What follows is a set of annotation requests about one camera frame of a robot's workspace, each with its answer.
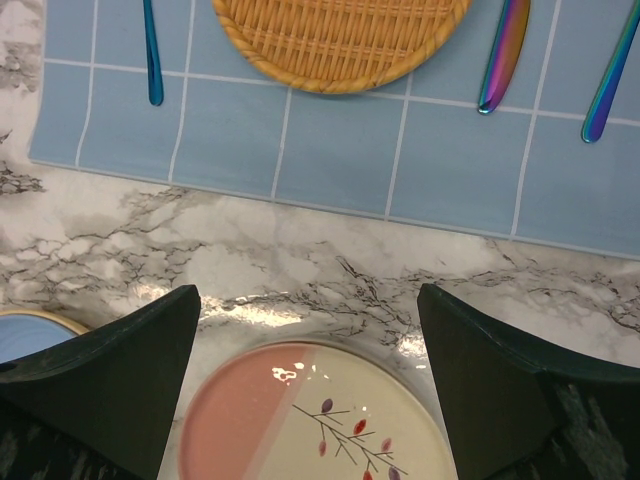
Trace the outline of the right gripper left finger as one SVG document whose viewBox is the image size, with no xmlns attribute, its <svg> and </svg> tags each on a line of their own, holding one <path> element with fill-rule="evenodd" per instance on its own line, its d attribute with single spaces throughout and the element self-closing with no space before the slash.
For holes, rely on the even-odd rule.
<svg viewBox="0 0 640 480">
<path fill-rule="evenodd" d="M 154 479 L 197 330 L 184 285 L 1 366 L 4 479 Z"/>
</svg>

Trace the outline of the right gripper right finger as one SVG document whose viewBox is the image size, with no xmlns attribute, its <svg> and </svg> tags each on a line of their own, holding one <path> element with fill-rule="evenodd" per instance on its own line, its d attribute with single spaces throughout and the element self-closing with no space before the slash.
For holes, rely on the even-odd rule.
<svg viewBox="0 0 640 480">
<path fill-rule="evenodd" d="M 459 478 L 638 478 L 638 369 L 550 343 L 433 284 L 418 309 Z"/>
</svg>

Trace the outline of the orange yellow plate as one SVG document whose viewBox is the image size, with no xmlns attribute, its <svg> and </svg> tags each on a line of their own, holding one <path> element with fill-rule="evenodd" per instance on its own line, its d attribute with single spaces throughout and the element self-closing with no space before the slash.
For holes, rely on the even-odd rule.
<svg viewBox="0 0 640 480">
<path fill-rule="evenodd" d="M 64 328 L 70 331 L 73 331 L 77 335 L 83 335 L 90 331 L 90 328 L 86 327 L 85 325 L 79 322 L 76 322 L 72 319 L 69 319 L 51 312 L 47 312 L 44 310 L 10 309 L 10 310 L 3 310 L 1 312 L 2 317 L 6 317 L 10 315 L 22 315 L 22 316 L 31 316 L 31 317 L 37 317 L 40 319 L 46 319 L 60 326 L 63 326 Z"/>
</svg>

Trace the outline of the light blue plate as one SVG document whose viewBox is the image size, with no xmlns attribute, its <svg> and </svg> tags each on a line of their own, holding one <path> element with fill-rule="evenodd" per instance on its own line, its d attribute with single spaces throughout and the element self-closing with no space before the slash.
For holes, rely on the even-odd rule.
<svg viewBox="0 0 640 480">
<path fill-rule="evenodd" d="M 9 362 L 45 350 L 76 336 L 58 323 L 25 314 L 2 315 L 0 361 Z"/>
</svg>

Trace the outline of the pink and cream plate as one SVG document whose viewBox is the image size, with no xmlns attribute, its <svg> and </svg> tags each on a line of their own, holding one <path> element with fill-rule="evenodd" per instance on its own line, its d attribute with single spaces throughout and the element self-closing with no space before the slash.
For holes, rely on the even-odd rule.
<svg viewBox="0 0 640 480">
<path fill-rule="evenodd" d="M 453 479 L 422 403 L 347 350 L 281 342 L 242 353 L 200 386 L 178 450 L 182 479 Z"/>
</svg>

